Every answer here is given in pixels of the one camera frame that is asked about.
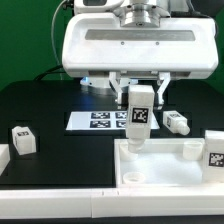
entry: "paper sheet with markers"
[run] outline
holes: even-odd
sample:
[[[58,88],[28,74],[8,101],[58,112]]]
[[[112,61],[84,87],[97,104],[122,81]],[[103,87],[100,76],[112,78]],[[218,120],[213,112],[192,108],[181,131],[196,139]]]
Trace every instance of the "paper sheet with markers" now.
[[[125,129],[126,118],[127,111],[72,112],[66,130],[121,130]],[[154,114],[151,129],[159,129]]]

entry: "table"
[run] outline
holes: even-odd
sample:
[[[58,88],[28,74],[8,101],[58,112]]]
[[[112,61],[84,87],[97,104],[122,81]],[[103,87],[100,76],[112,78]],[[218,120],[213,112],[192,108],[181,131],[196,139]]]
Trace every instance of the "table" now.
[[[125,138],[125,132],[65,131],[71,111],[117,110],[114,99],[114,96],[82,92],[77,80],[21,81],[3,89],[0,92],[0,143],[10,145],[11,162],[0,177],[0,190],[114,188],[113,141]],[[205,130],[224,131],[224,96],[205,82],[171,82],[164,99],[164,111],[177,110],[189,119],[191,133],[186,137],[204,137]],[[162,112],[155,112],[161,129],[152,131],[151,137],[183,137],[172,134],[162,125]],[[30,127],[37,139],[36,154],[18,155],[11,137],[15,126]],[[218,223],[222,219],[222,216],[187,217],[191,223],[197,220],[204,223],[217,220]],[[128,221],[184,223],[186,217],[79,220],[80,223]]]

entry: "white cube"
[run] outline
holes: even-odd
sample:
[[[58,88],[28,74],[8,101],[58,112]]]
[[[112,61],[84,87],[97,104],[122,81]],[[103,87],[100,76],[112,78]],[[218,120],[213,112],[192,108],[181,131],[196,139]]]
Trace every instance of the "white cube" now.
[[[15,127],[12,129],[12,137],[19,155],[36,152],[35,137],[28,127]]]

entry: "qr-like tag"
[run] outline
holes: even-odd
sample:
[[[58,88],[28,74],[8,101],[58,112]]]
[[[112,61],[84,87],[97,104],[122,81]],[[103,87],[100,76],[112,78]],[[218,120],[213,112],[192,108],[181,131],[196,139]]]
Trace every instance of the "qr-like tag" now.
[[[110,121],[91,121],[90,128],[110,128]]]
[[[126,119],[127,112],[116,112],[115,113],[116,119]]]
[[[18,136],[27,136],[29,135],[29,132],[24,131],[24,132],[18,132]]]
[[[126,121],[120,120],[116,121],[117,128],[125,128],[126,127]]]
[[[95,112],[91,114],[91,119],[110,119],[109,112]]]
[[[212,167],[224,167],[224,154],[210,153],[209,166]]]
[[[132,123],[147,124],[149,117],[148,108],[133,108],[132,111]]]
[[[180,117],[180,115],[179,114],[170,114],[170,117],[177,118],[177,117]]]

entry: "green wall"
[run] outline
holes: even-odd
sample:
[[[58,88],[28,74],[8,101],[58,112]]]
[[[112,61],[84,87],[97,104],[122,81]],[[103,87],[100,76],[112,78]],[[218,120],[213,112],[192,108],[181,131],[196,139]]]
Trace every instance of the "green wall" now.
[[[0,0],[0,89],[11,82],[32,80],[56,65],[50,39],[52,16],[61,0]],[[61,10],[56,45],[61,55],[64,32],[72,16]],[[224,94],[224,10],[217,15],[220,64],[208,82]]]

